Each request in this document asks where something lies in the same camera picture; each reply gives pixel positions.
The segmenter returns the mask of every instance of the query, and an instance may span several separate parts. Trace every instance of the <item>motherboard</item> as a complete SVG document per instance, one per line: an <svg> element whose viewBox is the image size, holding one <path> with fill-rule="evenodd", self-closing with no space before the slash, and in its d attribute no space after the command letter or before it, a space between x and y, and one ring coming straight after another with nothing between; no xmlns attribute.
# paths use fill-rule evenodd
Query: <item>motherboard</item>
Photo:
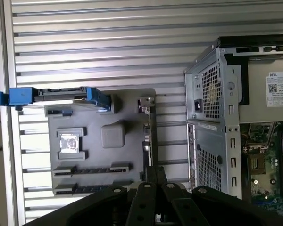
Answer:
<svg viewBox="0 0 283 226"><path fill-rule="evenodd" d="M251 202L283 216L283 122L241 124Z"/></svg>

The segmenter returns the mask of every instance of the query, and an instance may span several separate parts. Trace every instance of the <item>power supply fan grille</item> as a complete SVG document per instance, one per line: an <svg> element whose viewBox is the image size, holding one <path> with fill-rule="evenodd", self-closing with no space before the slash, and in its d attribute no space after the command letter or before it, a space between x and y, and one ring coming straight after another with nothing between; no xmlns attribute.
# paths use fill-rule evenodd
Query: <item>power supply fan grille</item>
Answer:
<svg viewBox="0 0 283 226"><path fill-rule="evenodd" d="M206 70L202 76L203 112L206 118L219 119L219 99L222 96L221 82L218 81L217 66Z"/></svg>
<svg viewBox="0 0 283 226"><path fill-rule="evenodd" d="M217 166L216 157L200 149L198 153L199 186L208 186L221 191L221 170Z"/></svg>

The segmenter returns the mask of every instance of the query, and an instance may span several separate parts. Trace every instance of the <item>computer tower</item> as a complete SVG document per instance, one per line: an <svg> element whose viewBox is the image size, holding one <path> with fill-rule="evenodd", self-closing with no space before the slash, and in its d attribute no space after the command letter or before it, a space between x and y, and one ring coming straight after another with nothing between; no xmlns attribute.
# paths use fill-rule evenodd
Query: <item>computer tower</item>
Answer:
<svg viewBox="0 0 283 226"><path fill-rule="evenodd" d="M218 38L185 85L192 186L283 215L283 35Z"/></svg>

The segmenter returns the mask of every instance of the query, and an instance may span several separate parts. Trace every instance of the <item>metal louvered wall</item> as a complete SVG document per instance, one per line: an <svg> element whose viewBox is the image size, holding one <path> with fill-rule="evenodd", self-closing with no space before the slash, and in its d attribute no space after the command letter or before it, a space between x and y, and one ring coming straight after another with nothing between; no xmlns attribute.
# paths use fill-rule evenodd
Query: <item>metal louvered wall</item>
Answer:
<svg viewBox="0 0 283 226"><path fill-rule="evenodd" d="M184 69L220 35L283 33L283 0L0 2L4 2L0 12L5 18L9 86L154 88L159 161L170 180L186 185ZM7 178L16 180L8 186L17 195L17 202L8 200L8 214L17 216L9 219L14 225L80 197L53 197L43 112L25 110L18 115L11 110L11 119L13 143L10 148L5 145L4 152ZM8 123L3 126L4 133Z"/></svg>

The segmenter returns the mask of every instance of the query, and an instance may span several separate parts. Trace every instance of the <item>white sticker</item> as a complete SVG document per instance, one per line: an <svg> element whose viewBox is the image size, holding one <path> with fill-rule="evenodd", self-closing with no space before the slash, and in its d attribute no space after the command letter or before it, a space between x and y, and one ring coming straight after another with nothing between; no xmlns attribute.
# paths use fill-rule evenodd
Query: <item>white sticker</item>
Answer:
<svg viewBox="0 0 283 226"><path fill-rule="evenodd" d="M270 72L266 77L267 107L283 107L283 72Z"/></svg>
<svg viewBox="0 0 283 226"><path fill-rule="evenodd" d="M213 131L217 131L217 127L216 126L211 126L211 125L207 125L207 124L203 124L203 123L198 123L198 125L202 128L206 128L206 129L210 129Z"/></svg>

